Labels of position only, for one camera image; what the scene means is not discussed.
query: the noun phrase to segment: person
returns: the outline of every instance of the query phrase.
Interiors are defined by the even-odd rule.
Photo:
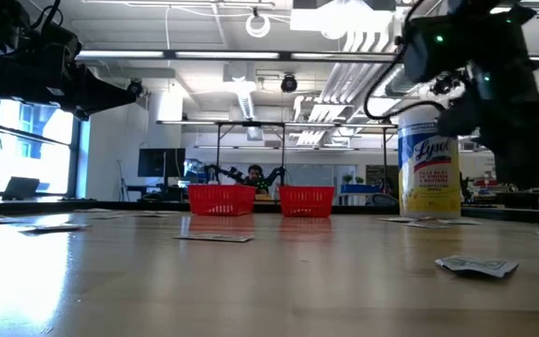
[[[257,164],[253,164],[249,167],[249,176],[244,179],[242,184],[257,187],[257,194],[268,194],[270,189],[263,181],[263,169]]]

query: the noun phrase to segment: laptop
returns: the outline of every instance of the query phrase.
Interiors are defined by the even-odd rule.
[[[3,200],[26,200],[34,198],[36,189],[40,183],[39,179],[11,177],[7,183],[6,191],[4,192]]]

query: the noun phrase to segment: window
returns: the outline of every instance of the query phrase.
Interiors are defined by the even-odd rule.
[[[43,105],[0,101],[0,191],[11,177],[37,178],[37,192],[66,194],[74,117]]]
[[[37,192],[67,192],[70,163],[67,146],[3,133],[0,139],[0,191],[6,190],[11,177],[26,177],[40,180]]]

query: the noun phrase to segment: desk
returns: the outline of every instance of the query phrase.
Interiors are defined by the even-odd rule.
[[[380,215],[54,216],[92,226],[40,236],[0,226],[0,337],[539,336],[531,224],[480,219],[436,231]],[[189,223],[255,239],[172,239]],[[520,266],[507,281],[467,280],[435,266],[453,254]]]
[[[539,192],[497,193],[496,198],[506,208],[539,210]]]

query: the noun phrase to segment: lysol wipes container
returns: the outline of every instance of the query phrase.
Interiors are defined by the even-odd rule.
[[[434,107],[417,107],[399,119],[401,216],[460,217],[459,144],[438,135]]]

